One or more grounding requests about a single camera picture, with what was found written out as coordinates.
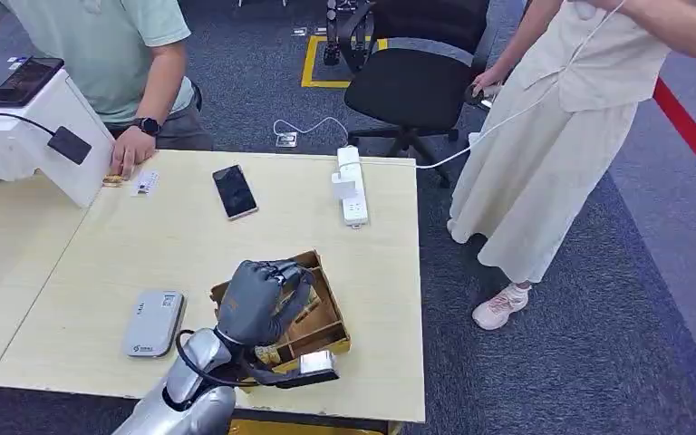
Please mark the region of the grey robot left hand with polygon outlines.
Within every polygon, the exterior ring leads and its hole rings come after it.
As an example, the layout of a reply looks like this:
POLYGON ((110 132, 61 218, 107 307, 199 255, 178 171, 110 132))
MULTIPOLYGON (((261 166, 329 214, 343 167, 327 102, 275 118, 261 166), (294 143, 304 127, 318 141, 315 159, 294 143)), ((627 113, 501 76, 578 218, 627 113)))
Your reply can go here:
POLYGON ((304 310, 313 281, 294 260, 243 261, 218 305, 216 331, 246 346, 276 343, 304 310))

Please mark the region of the standing person's right hand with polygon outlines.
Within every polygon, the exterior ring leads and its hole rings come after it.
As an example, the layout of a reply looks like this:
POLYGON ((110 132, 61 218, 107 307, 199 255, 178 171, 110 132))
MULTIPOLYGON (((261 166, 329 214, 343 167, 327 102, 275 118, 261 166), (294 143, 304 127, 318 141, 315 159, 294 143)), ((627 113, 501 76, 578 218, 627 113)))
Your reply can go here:
POLYGON ((489 86, 502 82, 507 76, 509 70, 509 67, 495 63, 474 79, 472 83, 471 95, 476 97, 480 92, 485 91, 489 86))

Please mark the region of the seated person's left hand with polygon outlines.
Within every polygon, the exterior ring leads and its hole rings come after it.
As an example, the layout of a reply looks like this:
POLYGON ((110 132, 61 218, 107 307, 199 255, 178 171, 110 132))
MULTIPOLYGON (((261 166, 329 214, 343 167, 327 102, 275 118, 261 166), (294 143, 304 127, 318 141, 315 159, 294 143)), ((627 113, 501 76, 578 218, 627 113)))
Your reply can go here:
POLYGON ((129 179, 137 165, 152 157, 156 152, 156 138, 139 127, 130 126, 113 142, 110 175, 129 179))

